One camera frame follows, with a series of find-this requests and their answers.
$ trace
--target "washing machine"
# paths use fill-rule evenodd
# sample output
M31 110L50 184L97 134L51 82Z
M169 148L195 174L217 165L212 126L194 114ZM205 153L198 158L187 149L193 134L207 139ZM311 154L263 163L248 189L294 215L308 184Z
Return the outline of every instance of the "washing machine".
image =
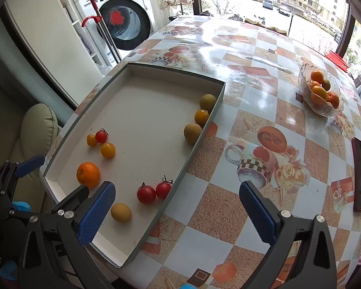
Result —
M89 0L73 0L82 19L96 15ZM143 0L95 0L104 22L119 49L122 58L149 37L151 23L144 9ZM106 64L110 67L116 61L106 45L94 21L86 27Z

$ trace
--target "red basket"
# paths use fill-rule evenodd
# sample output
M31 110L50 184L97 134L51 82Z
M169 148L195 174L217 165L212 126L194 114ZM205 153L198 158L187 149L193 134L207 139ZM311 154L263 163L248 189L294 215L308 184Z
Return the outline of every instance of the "red basket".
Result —
M341 68L345 73L348 72L348 68L350 67L337 53L333 51L329 51L329 53L325 53L325 57L330 59L334 64L336 64L339 68Z

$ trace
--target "cardboard tray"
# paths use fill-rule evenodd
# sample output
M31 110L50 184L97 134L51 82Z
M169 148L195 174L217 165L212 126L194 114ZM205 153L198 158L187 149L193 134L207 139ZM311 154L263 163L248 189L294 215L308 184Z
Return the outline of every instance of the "cardboard tray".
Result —
M194 73L139 63L127 63L96 94L70 127L49 162L43 183L56 202L79 186L76 170L90 161L100 169L100 184L107 180L116 187L115 202L127 204L132 220L118 223L110 212L92 246L113 266L131 262L160 219L173 197L207 129L222 102L225 83ZM193 122L199 99L210 93L216 105L194 146L183 136ZM88 134L100 128L108 132L108 142L116 156L106 160L100 146L87 146ZM154 188L163 175L173 179L173 187L163 201L141 204L138 187L145 182Z

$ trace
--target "metal screw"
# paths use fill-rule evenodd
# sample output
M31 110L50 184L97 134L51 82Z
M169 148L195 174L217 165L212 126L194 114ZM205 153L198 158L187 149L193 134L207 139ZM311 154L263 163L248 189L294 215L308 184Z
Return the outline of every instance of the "metal screw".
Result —
M325 221L325 218L324 218L324 216L322 216L322 215L317 215L317 216L316 216L316 219L317 219L320 223L323 223L323 222Z
M72 212L72 211L67 211L64 213L65 218L71 218L73 215L74 215L74 212Z
M281 215L284 218L289 218L291 216L291 213L288 210L282 210Z
M35 223L35 221L37 221L37 215L32 215L30 218L30 222Z

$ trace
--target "red mop handle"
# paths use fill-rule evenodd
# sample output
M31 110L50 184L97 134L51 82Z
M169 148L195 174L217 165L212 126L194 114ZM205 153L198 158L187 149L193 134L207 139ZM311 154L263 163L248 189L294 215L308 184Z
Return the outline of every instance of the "red mop handle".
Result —
M93 9L94 9L95 11L99 9L98 6L96 5L95 0L90 0L90 2L91 2L92 6L93 6Z
M93 18L93 20L95 21L96 24L99 24L100 20L102 19L101 16L88 16L86 17L84 20L83 20L83 23L82 23L82 27L85 26L86 22L90 19L90 18Z

